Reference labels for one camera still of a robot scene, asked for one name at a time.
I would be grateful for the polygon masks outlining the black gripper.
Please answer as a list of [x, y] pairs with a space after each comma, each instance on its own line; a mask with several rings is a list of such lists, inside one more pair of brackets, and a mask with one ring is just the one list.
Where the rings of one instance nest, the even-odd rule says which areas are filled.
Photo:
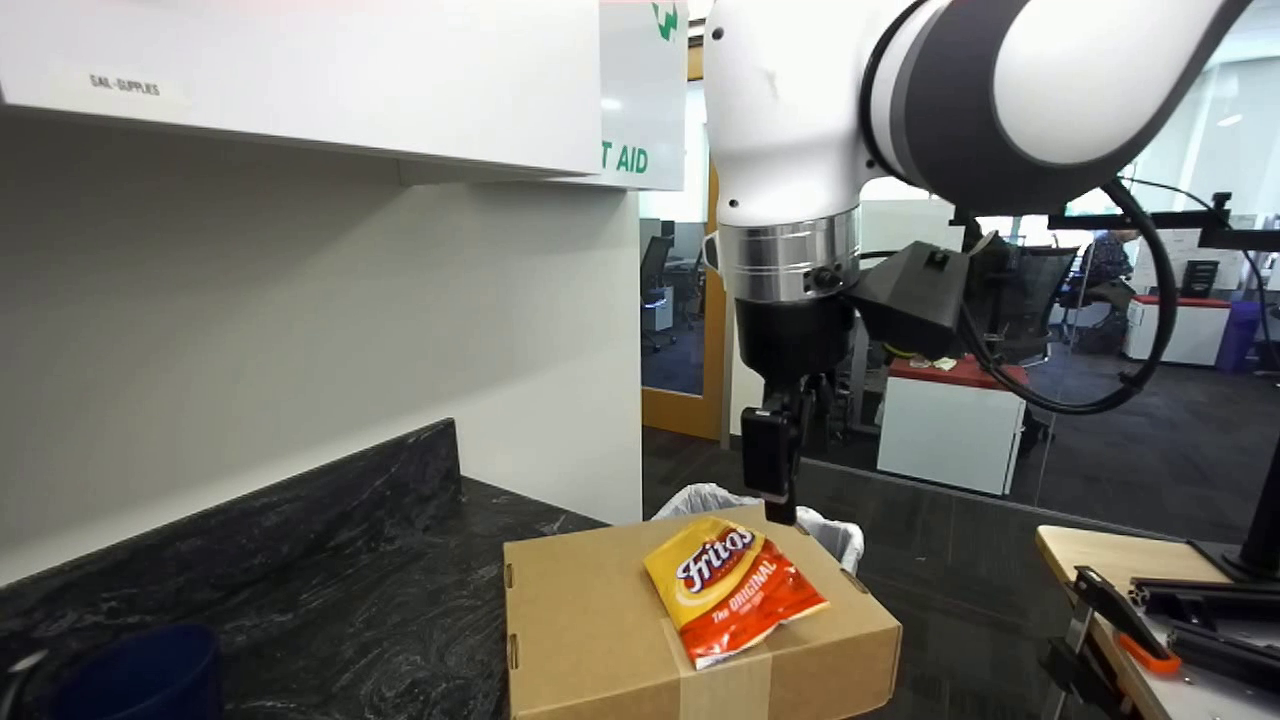
[[773, 526], [797, 519], [808, 377], [848, 356], [852, 309], [842, 298], [811, 306], [737, 306], [742, 360], [766, 382], [766, 406], [742, 415], [743, 489]]

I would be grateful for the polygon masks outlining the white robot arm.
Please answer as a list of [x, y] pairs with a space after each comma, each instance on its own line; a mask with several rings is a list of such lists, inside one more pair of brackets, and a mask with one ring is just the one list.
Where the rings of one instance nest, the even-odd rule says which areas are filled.
[[1144, 240], [1158, 218], [1125, 167], [1159, 135], [1255, 0], [711, 0], [703, 23], [717, 262], [742, 360], [766, 399], [742, 413], [743, 489], [800, 517], [811, 399], [852, 334], [904, 351], [992, 351], [966, 240], [862, 265], [852, 218], [881, 178], [924, 187], [961, 230], [1048, 218], [1084, 193]]

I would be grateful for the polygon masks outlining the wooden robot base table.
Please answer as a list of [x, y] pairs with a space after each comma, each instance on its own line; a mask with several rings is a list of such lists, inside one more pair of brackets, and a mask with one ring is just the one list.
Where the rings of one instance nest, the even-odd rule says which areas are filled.
[[[1280, 720], [1280, 594], [1229, 578], [1191, 539], [1042, 526], [1038, 547], [1077, 610], [1069, 688], [1119, 720]], [[1079, 565], [1105, 573], [1184, 661], [1175, 679], [1144, 672], [1077, 594]]]

